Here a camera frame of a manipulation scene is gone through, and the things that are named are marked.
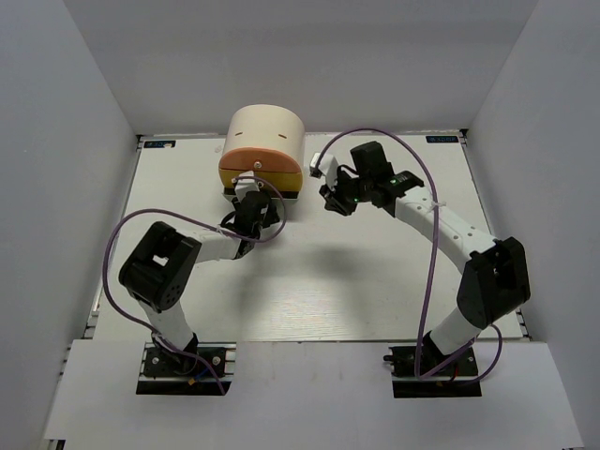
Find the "yellow drawer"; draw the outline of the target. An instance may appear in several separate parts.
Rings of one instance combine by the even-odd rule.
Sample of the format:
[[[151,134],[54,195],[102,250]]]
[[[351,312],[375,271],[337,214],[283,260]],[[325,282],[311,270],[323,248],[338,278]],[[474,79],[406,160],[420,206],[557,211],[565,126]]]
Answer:
[[[280,192],[298,193],[304,181],[304,175],[301,172],[264,172],[264,171],[239,171],[239,170],[218,170],[219,178],[225,188],[233,188],[233,179],[241,175],[258,176],[268,181]]]

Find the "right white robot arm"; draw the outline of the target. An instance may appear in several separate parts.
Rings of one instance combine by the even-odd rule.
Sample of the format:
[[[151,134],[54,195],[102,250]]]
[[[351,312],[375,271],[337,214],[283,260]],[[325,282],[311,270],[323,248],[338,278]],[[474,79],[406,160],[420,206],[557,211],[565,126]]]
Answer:
[[[443,374],[456,364],[458,351],[530,299],[524,246],[514,237],[499,239],[477,229],[435,201],[418,176],[394,171],[379,142],[355,147],[351,157],[350,172],[325,153],[310,161],[311,176],[324,180],[326,210],[347,217],[360,203],[381,208],[436,245],[461,275],[456,307],[421,344],[425,366]]]

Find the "cream round drawer organizer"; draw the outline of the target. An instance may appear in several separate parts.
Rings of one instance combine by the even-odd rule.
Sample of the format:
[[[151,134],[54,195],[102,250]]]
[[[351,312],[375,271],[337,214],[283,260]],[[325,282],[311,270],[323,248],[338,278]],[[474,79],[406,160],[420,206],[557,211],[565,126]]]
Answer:
[[[248,105],[232,116],[221,157],[242,147],[273,149],[293,157],[303,173],[305,138],[304,123],[294,112],[276,105]]]

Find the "orange drawer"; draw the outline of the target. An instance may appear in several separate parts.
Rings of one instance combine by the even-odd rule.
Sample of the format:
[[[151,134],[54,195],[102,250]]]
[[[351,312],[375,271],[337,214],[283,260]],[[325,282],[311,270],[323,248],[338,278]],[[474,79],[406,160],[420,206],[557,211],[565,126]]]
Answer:
[[[269,173],[300,173],[299,163],[291,156],[273,149],[242,147],[230,150],[220,158],[221,170],[255,170]]]

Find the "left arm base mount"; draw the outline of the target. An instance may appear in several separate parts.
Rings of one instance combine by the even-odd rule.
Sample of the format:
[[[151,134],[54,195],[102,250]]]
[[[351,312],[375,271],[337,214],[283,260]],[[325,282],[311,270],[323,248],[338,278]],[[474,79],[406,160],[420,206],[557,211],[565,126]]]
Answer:
[[[220,397],[233,382],[234,343],[201,343],[197,354],[216,372],[222,387],[202,362],[187,359],[182,366],[165,349],[147,342],[142,353],[136,394],[139,396]]]

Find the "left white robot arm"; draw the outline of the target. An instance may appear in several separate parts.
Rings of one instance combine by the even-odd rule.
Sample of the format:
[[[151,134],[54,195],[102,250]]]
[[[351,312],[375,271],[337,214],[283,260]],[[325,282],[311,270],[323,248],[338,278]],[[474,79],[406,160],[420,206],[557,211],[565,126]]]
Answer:
[[[261,232],[280,222],[270,196],[251,191],[234,203],[234,211],[220,227],[232,235],[214,233],[186,236],[163,221],[153,223],[121,267],[118,280],[141,305],[165,349],[166,363],[187,374],[198,363],[198,339],[180,305],[195,265],[238,260],[248,254]]]

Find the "blue label sticker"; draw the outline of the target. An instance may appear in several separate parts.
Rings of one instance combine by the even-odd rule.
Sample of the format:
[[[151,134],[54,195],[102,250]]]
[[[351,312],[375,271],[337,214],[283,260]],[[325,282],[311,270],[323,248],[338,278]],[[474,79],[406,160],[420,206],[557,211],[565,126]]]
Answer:
[[[451,135],[427,135],[427,143],[459,143],[458,136]]]
[[[145,141],[143,148],[174,148],[176,146],[176,140],[158,140],[158,141]]]

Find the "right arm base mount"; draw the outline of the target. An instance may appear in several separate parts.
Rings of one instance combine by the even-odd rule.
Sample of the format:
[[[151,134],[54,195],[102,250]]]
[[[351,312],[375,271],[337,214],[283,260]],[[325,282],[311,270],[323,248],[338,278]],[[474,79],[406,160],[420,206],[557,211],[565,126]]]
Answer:
[[[473,350],[424,380],[414,376],[415,345],[390,347],[382,358],[390,369],[394,398],[480,398],[480,382],[470,383],[479,376]]]

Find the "left blue label sticker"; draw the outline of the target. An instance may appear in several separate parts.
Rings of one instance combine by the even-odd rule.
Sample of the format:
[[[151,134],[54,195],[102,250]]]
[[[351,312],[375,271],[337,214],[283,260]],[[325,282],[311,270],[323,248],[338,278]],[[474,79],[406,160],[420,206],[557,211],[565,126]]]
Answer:
[[[176,146],[176,140],[158,140],[158,141],[145,141],[143,148],[174,148]]]

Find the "right blue label sticker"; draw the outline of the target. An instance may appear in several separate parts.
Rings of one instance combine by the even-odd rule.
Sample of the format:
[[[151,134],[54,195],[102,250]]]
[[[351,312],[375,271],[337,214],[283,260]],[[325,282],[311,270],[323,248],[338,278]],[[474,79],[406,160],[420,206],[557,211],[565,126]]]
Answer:
[[[427,135],[427,143],[459,143],[458,136],[451,135]]]

